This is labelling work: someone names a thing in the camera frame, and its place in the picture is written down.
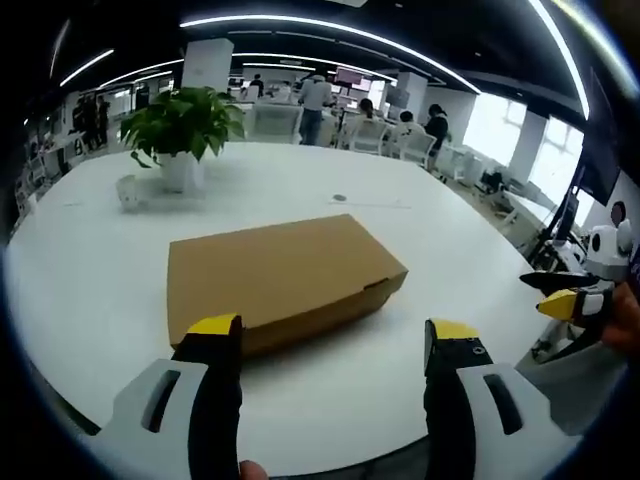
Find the person's right hand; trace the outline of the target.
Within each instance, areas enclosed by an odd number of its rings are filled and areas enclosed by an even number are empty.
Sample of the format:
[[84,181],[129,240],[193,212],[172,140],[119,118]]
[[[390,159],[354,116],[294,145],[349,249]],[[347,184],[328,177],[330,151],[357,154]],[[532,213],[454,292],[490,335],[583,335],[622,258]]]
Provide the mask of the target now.
[[602,333],[602,342],[631,360],[639,360],[638,300],[628,283],[618,285],[612,296],[612,314]]

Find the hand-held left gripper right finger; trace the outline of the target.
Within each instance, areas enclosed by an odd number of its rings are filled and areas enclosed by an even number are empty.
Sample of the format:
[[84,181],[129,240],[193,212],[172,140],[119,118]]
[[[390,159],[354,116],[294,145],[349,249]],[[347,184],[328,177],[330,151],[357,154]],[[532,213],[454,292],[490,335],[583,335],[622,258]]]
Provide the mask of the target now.
[[543,479],[580,442],[553,421],[547,397],[493,362],[464,323],[426,320],[424,376],[429,479]]

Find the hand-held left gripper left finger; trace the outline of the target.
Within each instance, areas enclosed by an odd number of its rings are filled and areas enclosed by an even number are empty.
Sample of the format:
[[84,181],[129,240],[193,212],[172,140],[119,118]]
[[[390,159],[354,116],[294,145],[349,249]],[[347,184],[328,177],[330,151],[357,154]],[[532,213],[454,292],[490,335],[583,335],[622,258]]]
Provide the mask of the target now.
[[115,398],[97,454],[118,479],[237,479],[242,318],[204,318]]

